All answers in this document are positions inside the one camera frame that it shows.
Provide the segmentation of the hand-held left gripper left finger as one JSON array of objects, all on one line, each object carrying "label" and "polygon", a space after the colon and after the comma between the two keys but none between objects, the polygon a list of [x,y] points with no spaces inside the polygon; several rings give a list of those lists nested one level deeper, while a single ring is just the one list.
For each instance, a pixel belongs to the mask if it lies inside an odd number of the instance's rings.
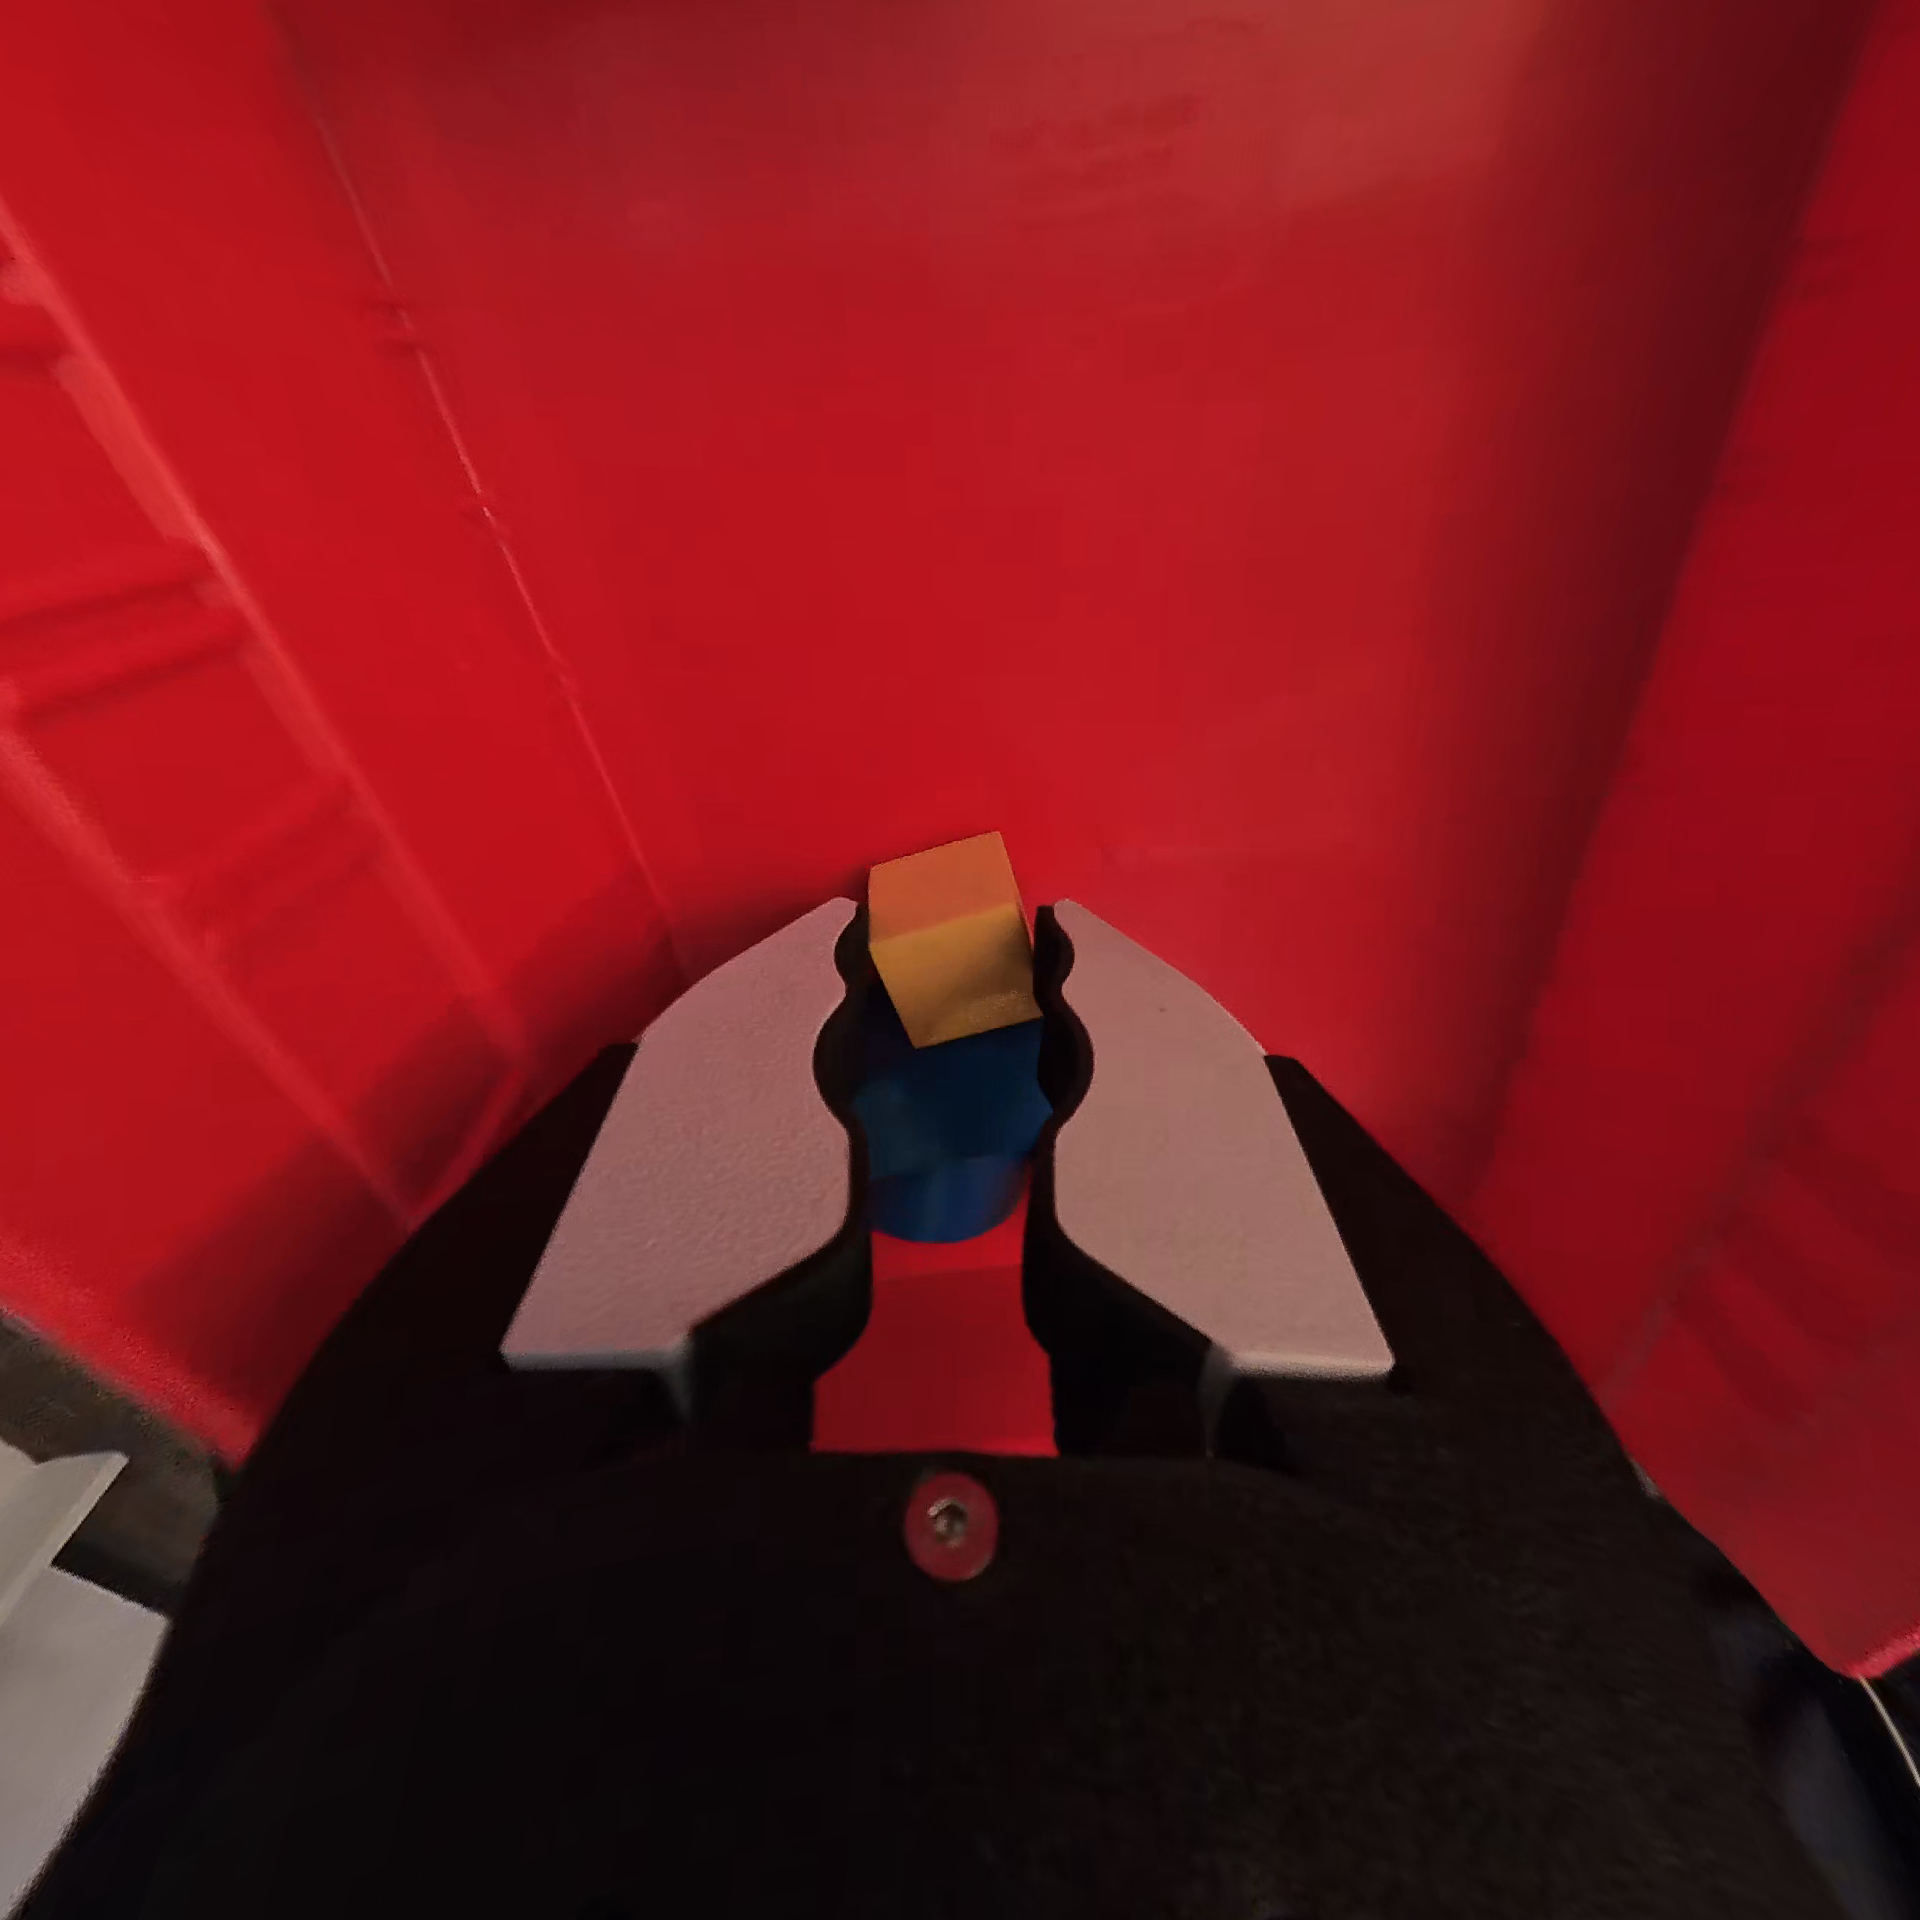
[{"label": "hand-held left gripper left finger", "polygon": [[867,1316],[859,1150],[813,1043],[846,1011],[822,899],[641,1041],[500,1335],[510,1371],[824,1371]]}]

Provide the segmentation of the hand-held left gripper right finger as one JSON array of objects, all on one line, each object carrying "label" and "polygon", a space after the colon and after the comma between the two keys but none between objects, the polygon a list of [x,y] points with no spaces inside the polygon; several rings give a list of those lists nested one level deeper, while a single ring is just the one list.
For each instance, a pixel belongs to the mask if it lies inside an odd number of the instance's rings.
[{"label": "hand-held left gripper right finger", "polygon": [[1043,1360],[1383,1384],[1386,1335],[1258,1035],[1082,899],[1036,919],[1036,971],[1055,1112],[1022,1296]]}]

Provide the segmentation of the blue half-cylinder block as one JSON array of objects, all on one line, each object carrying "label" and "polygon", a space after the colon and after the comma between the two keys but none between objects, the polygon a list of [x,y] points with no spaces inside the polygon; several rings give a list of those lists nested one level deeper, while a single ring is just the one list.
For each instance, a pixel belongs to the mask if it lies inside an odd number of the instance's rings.
[{"label": "blue half-cylinder block", "polygon": [[912,1043],[896,1001],[867,1011],[851,1115],[867,1143],[867,1226],[882,1235],[966,1246],[1011,1211],[1049,1121],[1036,1043],[1043,1023]]}]

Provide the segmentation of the yellow cube block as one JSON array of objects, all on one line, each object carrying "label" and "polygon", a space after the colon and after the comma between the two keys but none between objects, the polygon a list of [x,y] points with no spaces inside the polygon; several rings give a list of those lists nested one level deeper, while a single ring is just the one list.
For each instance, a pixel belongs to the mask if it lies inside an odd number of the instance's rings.
[{"label": "yellow cube block", "polygon": [[1030,922],[1003,835],[878,863],[867,959],[917,1052],[1036,1023]]}]

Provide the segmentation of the red plastic bin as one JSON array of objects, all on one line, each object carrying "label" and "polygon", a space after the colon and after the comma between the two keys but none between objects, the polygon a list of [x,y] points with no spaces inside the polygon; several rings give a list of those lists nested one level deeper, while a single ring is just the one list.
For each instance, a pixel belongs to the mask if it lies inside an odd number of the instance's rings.
[{"label": "red plastic bin", "polygon": [[982,825],[1912,1653],[1912,4],[5,4],[5,1316]]}]

